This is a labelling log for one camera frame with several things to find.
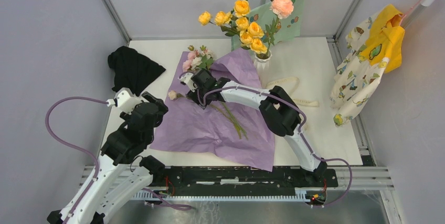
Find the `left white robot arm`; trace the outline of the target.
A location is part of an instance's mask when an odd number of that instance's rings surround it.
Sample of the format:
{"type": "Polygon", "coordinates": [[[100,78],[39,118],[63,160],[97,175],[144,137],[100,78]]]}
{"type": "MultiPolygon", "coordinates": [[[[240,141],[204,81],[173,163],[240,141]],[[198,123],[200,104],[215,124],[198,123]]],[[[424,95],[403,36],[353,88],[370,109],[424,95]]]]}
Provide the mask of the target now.
{"type": "Polygon", "coordinates": [[[120,118],[124,120],[108,136],[100,155],[95,156],[82,147],[62,140],[49,125],[51,112],[56,106],[70,100],[75,100],[75,97],[64,98],[50,107],[45,117],[45,126],[58,142],[92,157],[94,168],[72,200],[64,208],[52,211],[47,221],[105,223],[145,186],[158,186],[164,181],[165,165],[155,157],[147,156],[141,159],[131,177],[113,190],[110,189],[117,177],[153,142],[154,130],[161,125],[168,107],[162,99],[148,92],[137,97],[127,89],[120,90],[113,99],[106,101],[91,99],[92,102],[118,108],[121,111],[120,118]]]}

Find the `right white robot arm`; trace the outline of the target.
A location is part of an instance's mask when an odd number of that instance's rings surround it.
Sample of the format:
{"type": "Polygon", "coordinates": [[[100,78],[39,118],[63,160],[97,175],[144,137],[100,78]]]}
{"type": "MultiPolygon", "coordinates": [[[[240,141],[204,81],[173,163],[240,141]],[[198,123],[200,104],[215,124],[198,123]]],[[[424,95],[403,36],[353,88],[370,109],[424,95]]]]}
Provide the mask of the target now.
{"type": "Polygon", "coordinates": [[[239,84],[228,78],[214,78],[206,69],[184,72],[179,75],[181,84],[187,86],[187,97],[201,108],[213,101],[241,104],[260,112],[268,129],[283,137],[303,170],[303,180],[309,186],[317,186],[324,180],[327,164],[317,156],[303,134],[307,117],[280,86],[258,89],[239,84]]]}

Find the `black cloth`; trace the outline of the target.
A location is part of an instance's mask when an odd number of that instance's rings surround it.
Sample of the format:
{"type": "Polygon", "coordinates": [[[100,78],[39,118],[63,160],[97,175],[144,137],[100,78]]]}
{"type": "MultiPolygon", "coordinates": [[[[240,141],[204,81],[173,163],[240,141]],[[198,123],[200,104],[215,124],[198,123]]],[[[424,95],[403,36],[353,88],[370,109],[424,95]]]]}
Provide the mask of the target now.
{"type": "Polygon", "coordinates": [[[128,88],[137,96],[166,71],[159,63],[127,46],[109,54],[107,61],[114,71],[112,91],[128,88]]]}

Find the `yellow rose stem bunch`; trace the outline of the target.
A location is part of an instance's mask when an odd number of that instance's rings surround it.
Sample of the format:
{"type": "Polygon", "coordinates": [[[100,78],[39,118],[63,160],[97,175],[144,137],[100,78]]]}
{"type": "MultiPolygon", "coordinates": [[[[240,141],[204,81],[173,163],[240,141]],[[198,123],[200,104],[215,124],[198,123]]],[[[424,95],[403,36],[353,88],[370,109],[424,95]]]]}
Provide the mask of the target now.
{"type": "Polygon", "coordinates": [[[261,27],[255,20],[251,21],[248,18],[250,11],[247,0],[237,0],[232,11],[219,11],[215,16],[204,11],[198,16],[198,22],[202,26],[218,26],[227,37],[239,37],[242,49],[251,50],[259,59],[268,59],[270,47],[274,44],[272,26],[261,27]]]}

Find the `purple wrapping paper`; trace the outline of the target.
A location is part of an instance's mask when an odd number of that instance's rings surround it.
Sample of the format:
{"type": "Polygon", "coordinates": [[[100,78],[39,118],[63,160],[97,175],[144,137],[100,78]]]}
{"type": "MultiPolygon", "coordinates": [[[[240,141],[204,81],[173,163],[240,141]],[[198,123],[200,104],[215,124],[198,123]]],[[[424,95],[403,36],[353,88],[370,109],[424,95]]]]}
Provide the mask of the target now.
{"type": "Polygon", "coordinates": [[[212,153],[220,158],[272,171],[275,135],[261,113],[236,103],[208,103],[202,109],[185,97],[165,99],[168,112],[150,148],[167,152],[212,153]]]}

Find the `single pale pink bud stem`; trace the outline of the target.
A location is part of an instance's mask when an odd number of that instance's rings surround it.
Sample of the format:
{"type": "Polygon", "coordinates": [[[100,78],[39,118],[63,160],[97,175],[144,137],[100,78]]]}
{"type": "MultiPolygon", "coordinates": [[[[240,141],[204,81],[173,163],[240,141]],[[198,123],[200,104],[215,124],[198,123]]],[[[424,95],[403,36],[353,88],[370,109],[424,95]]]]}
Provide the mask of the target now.
{"type": "Polygon", "coordinates": [[[181,93],[178,93],[178,92],[176,92],[176,91],[174,91],[174,90],[170,90],[170,91],[168,92],[167,96],[168,96],[168,98],[169,98],[171,101],[175,101],[175,100],[178,100],[178,99],[181,99],[181,98],[186,98],[186,99],[188,99],[188,97],[187,97],[186,95],[181,94],[181,93]]]}

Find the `large pink rose stem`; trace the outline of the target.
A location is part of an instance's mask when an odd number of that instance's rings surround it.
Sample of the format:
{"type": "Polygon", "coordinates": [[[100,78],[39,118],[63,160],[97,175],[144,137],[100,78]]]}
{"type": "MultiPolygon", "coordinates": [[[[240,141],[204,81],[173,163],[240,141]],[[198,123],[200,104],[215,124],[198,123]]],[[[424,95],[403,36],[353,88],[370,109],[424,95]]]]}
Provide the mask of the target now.
{"type": "Polygon", "coordinates": [[[280,20],[288,18],[294,11],[294,5],[292,0],[271,0],[269,9],[275,14],[276,17],[272,19],[271,25],[266,26],[267,32],[267,52],[272,45],[275,45],[275,34],[279,31],[278,23],[280,20]]]}

